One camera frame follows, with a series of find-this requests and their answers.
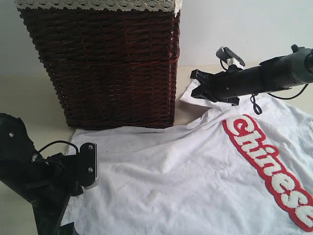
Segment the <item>black and silver left gripper body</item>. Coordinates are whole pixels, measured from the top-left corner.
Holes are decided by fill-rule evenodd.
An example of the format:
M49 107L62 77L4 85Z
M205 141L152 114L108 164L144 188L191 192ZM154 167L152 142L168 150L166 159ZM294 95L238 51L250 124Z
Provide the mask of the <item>black and silver left gripper body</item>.
M59 153L43 159L36 153L32 157L32 164L48 168L43 179L31 184L37 196L32 207L40 235L56 235L70 198L98 184L97 145L87 142L74 149L73 155Z

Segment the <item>black and silver right gripper body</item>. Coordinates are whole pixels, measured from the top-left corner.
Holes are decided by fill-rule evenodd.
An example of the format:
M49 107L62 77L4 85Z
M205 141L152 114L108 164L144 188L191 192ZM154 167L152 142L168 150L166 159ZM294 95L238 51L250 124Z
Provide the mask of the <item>black and silver right gripper body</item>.
M244 89L247 70L230 69L216 74L200 72L200 98L238 106Z

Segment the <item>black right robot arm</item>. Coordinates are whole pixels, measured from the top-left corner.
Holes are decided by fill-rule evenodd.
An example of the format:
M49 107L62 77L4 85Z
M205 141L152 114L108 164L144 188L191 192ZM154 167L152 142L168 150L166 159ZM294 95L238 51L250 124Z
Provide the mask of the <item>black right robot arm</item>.
M191 97L212 102L239 105L240 97L288 90L313 81L313 50L291 46L292 53L278 56L246 69L241 57L228 47L220 47L216 56L223 68L212 74L193 70L191 79L199 85L191 92Z

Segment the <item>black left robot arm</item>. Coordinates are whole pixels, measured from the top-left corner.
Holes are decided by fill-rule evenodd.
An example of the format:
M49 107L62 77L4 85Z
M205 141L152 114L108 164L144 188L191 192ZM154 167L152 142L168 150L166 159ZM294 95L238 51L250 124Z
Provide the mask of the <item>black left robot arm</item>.
M38 234L75 235L74 223L61 221L69 199L98 184L97 145L66 141L73 155L44 158L41 152L54 144L36 150L21 118L0 115L0 180L32 205Z

